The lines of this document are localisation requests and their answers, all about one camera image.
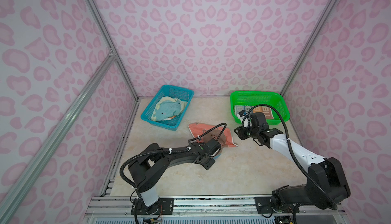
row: blue basket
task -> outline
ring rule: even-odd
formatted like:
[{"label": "blue basket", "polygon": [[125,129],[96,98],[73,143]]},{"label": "blue basket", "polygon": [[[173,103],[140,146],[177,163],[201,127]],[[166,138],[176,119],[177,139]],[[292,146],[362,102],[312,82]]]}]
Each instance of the blue basket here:
[{"label": "blue basket", "polygon": [[[163,85],[158,93],[155,95],[153,100],[148,104],[146,109],[144,110],[143,114],[141,114],[141,119],[149,122],[150,124],[153,124],[155,126],[159,126],[161,128],[169,129],[171,131],[176,131],[179,123],[181,122],[183,115],[185,114],[187,107],[190,104],[190,101],[192,100],[194,95],[194,91],[190,89],[181,88],[178,86],[172,86],[172,85]],[[170,96],[171,98],[178,98],[182,101],[187,101],[187,105],[183,112],[176,116],[172,120],[161,120],[161,121],[153,121],[150,119],[152,116],[153,111],[155,110],[156,104],[160,101],[161,98],[165,96]]]}]

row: pink leopard print wall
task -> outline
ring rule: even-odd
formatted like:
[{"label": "pink leopard print wall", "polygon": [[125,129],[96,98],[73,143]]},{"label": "pink leopard print wall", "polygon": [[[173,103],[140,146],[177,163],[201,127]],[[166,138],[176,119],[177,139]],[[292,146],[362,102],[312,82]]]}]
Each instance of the pink leopard print wall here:
[{"label": "pink leopard print wall", "polygon": [[391,212],[390,0],[341,0],[286,97],[306,147],[339,159],[352,224]]},{"label": "pink leopard print wall", "polygon": [[0,0],[0,201],[103,62],[84,0]]},{"label": "pink leopard print wall", "polygon": [[280,92],[328,0],[95,0],[139,96]]},{"label": "pink leopard print wall", "polygon": [[113,64],[10,224],[81,223],[103,185],[133,104]]}]

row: cloth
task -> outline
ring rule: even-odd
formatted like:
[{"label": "cloth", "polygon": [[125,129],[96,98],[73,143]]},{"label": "cloth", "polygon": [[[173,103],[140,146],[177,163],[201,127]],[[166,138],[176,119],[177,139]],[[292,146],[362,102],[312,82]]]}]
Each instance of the cloth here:
[{"label": "cloth", "polygon": [[[191,134],[193,135],[194,138],[196,138],[198,135],[202,135],[205,133],[207,130],[211,129],[214,127],[213,125],[208,125],[204,123],[192,123],[189,124],[189,129]],[[219,136],[221,130],[223,129],[224,126],[218,127],[214,129],[212,132],[208,133],[207,135],[203,136],[201,140],[204,143],[207,143],[209,140],[212,138],[217,139]],[[237,147],[238,145],[233,142],[231,130],[226,128],[223,132],[223,134],[220,136],[218,142],[221,144],[222,148],[229,148],[229,147]]]},{"label": "cloth", "polygon": [[163,97],[156,104],[150,119],[153,121],[172,120],[183,112],[186,105],[186,101],[177,98],[173,99],[169,96]]},{"label": "cloth", "polygon": [[[248,112],[253,106],[250,105],[235,105],[235,115],[237,115],[240,111],[246,110]],[[251,111],[252,113],[257,113],[257,112],[262,112],[267,120],[274,120],[274,116],[271,113],[271,108],[269,107],[264,107],[264,106],[259,106]]]}]

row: metal rail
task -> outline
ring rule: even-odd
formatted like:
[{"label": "metal rail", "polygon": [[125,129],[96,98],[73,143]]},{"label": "metal rail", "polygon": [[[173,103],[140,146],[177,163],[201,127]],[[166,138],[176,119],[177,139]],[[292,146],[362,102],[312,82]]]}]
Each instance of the metal rail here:
[{"label": "metal rail", "polygon": [[139,106],[139,102],[135,102],[132,108],[132,112],[129,116],[128,122],[126,123],[126,130],[124,130],[124,133],[122,134],[122,140],[118,144],[117,150],[115,151],[115,155],[113,160],[111,161],[111,165],[108,171],[108,174],[105,177],[104,184],[102,186],[102,189],[100,190],[100,196],[105,196],[107,194],[107,189],[109,187],[112,187],[114,183],[110,185],[111,179],[114,179],[115,173],[119,167],[119,163],[121,160],[122,153],[124,152],[124,148],[127,142],[127,139],[130,135],[130,130],[132,129],[132,125],[134,122],[134,118],[136,117],[137,109]]},{"label": "metal rail", "polygon": [[49,162],[54,152],[56,152],[56,149],[65,138],[66,134],[71,129],[73,123],[76,121],[84,106],[95,92],[96,88],[100,84],[100,81],[109,70],[113,61],[114,56],[109,54],[95,72],[95,74],[92,76],[92,78],[87,82],[83,90],[81,90],[79,96],[72,103],[67,113],[57,124],[54,131],[46,139],[41,149],[31,160],[17,182],[9,190],[2,202],[2,205],[0,206],[1,224],[7,224],[11,220],[23,199],[26,197],[37,178],[40,176],[46,164]]},{"label": "metal rail", "polygon": [[[255,206],[254,197],[271,195],[236,195],[236,196],[161,196],[174,198],[172,215],[165,217],[238,217],[260,216]],[[129,197],[93,197],[85,218],[129,217],[132,204]],[[273,216],[286,216],[286,213],[273,213]],[[343,207],[338,210],[320,210],[315,206],[302,206],[297,215],[346,215]]]},{"label": "metal rail", "polygon": [[322,14],[320,15],[319,20],[314,27],[314,30],[311,32],[311,35],[310,35],[307,43],[305,44],[302,52],[300,53],[300,56],[299,56],[298,60],[296,61],[295,66],[293,67],[284,87],[282,88],[282,90],[280,92],[282,97],[285,97],[294,78],[296,77],[297,73],[299,72],[301,65],[304,63],[308,52],[310,51],[312,46],[315,44],[317,38],[320,35],[320,32],[322,31],[323,27],[326,25],[328,18],[330,17],[332,12],[334,11],[338,2],[339,2],[339,0],[328,0],[325,9],[323,10]]},{"label": "metal rail", "polygon": [[120,57],[118,56],[118,51],[115,48],[114,42],[110,37],[110,34],[107,30],[106,25],[104,24],[103,18],[99,12],[97,4],[95,3],[95,0],[85,0],[85,2],[87,4],[88,8],[90,9],[92,17],[94,18],[96,24],[98,25],[98,28],[102,34],[103,39],[105,40],[107,47],[113,52],[113,54],[115,56],[115,62],[117,63],[117,65],[120,69],[121,75],[124,78],[126,85],[128,86],[129,90],[131,91],[134,100],[137,101],[138,100],[137,93],[134,90],[134,87],[132,85],[132,82],[130,80],[128,73],[126,72],[126,69],[125,69],[123,62],[121,61]]}]

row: black cable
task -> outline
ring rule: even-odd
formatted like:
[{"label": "black cable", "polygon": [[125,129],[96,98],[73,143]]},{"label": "black cable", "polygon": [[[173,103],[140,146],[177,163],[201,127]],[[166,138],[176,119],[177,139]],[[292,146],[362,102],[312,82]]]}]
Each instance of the black cable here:
[{"label": "black cable", "polygon": [[[177,154],[177,153],[184,153],[184,152],[188,152],[189,150],[188,149],[183,149],[183,150],[178,150],[178,151],[175,151],[173,150],[171,153],[172,154]],[[169,150],[153,150],[153,151],[148,151],[148,152],[144,152],[144,153],[140,153],[136,156],[133,156],[132,158],[126,160],[120,167],[120,176],[121,178],[129,183],[134,189],[136,189],[136,184],[134,182],[132,182],[132,180],[130,180],[129,178],[127,178],[124,174],[124,169],[125,167],[131,163],[133,160],[139,158],[139,157],[143,157],[143,156],[149,156],[149,155],[152,155],[152,154],[164,154],[164,153],[170,153]]]},{"label": "black cable", "polygon": [[252,107],[250,111],[252,111],[254,108],[256,107],[259,107],[259,106],[266,106],[266,107],[269,107],[271,108],[272,110],[274,110],[276,112],[276,114],[278,115],[278,118],[280,119],[282,125],[284,126],[284,130],[285,130],[285,135],[286,135],[286,138],[287,138],[287,143],[288,143],[288,149],[289,149],[289,153],[291,154],[291,157],[293,159],[293,162],[296,164],[296,166],[300,169],[300,171],[306,176],[307,179],[309,179],[318,189],[320,192],[322,192],[322,194],[326,197],[326,199],[330,202],[331,204],[331,207],[329,207],[330,209],[332,210],[337,210],[338,209],[338,206],[337,204],[335,203],[335,201],[328,195],[328,193],[319,185],[319,183],[317,183],[309,174],[308,172],[301,166],[301,164],[299,163],[299,161],[297,160],[295,154],[293,153],[293,149],[292,149],[292,145],[291,145],[291,140],[289,139],[289,133],[288,133],[288,128],[285,124],[285,121],[284,119],[282,118],[281,114],[278,112],[278,110],[276,110],[274,107],[268,105],[268,104],[258,104],[254,107]]},{"label": "black cable", "polygon": [[217,137],[217,139],[216,139],[216,141],[218,141],[219,138],[220,138],[220,136],[222,135],[222,133],[224,132],[224,130],[225,130],[226,127],[227,127],[227,123],[225,123],[225,122],[220,123],[220,124],[218,124],[217,126],[212,127],[211,129],[209,129],[209,130],[207,130],[206,132],[204,132],[203,134],[201,134],[199,137],[196,137],[196,138],[193,138],[193,139],[189,139],[189,140],[188,140],[189,147],[190,147],[192,141],[197,140],[197,139],[199,139],[199,138],[202,138],[202,137],[205,136],[206,134],[212,132],[214,129],[216,129],[216,128],[222,126],[222,125],[224,125],[224,127],[223,127],[223,129],[221,130],[220,134],[218,135],[218,137]]},{"label": "black cable", "polygon": [[269,218],[273,215],[273,207],[272,207],[272,206],[270,206],[270,207],[271,207],[270,216],[264,216],[264,215],[262,214],[262,212],[261,212],[261,215],[262,215],[263,217],[267,218],[267,219],[269,219]]},{"label": "black cable", "polygon": [[293,221],[293,224],[297,224],[297,221],[296,221],[296,210],[299,209],[299,206],[300,204],[296,204],[294,207],[293,207],[293,215],[292,215],[292,221]]},{"label": "black cable", "polygon": [[135,192],[135,191],[133,191],[132,194],[130,195],[130,202],[132,202],[132,204],[133,204],[132,196],[133,196],[134,192]]}]

